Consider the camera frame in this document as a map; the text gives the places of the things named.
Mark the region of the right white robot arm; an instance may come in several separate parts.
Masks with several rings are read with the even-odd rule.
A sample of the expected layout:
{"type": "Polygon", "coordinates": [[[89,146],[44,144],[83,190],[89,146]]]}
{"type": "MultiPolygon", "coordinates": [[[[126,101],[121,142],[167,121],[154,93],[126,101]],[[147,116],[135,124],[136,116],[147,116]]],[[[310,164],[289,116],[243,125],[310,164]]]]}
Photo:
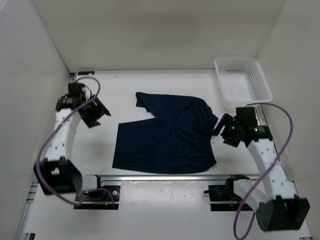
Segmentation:
{"type": "Polygon", "coordinates": [[[268,126],[259,125],[252,104],[236,108],[236,115],[225,113],[213,131],[223,142],[237,147],[244,143],[260,173],[256,182],[243,174],[230,175],[224,186],[210,186],[206,193],[213,201],[239,201],[236,215],[244,205],[254,212],[264,232],[299,230],[309,212],[307,198],[299,197],[295,184],[289,181],[276,151],[268,126]]]}

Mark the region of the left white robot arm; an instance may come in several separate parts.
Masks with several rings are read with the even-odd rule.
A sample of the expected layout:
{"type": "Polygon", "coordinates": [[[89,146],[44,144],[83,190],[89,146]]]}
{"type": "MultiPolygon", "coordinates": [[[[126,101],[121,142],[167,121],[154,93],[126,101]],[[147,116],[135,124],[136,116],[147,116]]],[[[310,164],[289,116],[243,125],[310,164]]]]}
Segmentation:
{"type": "Polygon", "coordinates": [[[63,202],[74,205],[64,194],[88,194],[100,200],[105,188],[97,176],[83,177],[71,161],[77,128],[84,122],[88,128],[99,126],[99,119],[109,110],[98,99],[98,93],[86,95],[91,89],[80,80],[68,84],[68,92],[60,97],[55,107],[55,126],[40,148],[33,167],[34,174],[47,196],[55,195],[63,202]]]}

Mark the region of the navy blue shorts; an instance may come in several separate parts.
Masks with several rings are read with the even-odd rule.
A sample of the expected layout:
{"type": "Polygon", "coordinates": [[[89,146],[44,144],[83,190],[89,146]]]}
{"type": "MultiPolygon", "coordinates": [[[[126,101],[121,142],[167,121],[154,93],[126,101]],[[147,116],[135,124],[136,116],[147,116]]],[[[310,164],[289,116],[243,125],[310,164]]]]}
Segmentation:
{"type": "Polygon", "coordinates": [[[211,144],[218,121],[194,96],[137,92],[136,106],[153,118],[118,125],[112,167],[152,174],[195,174],[217,161],[211,144]]]}

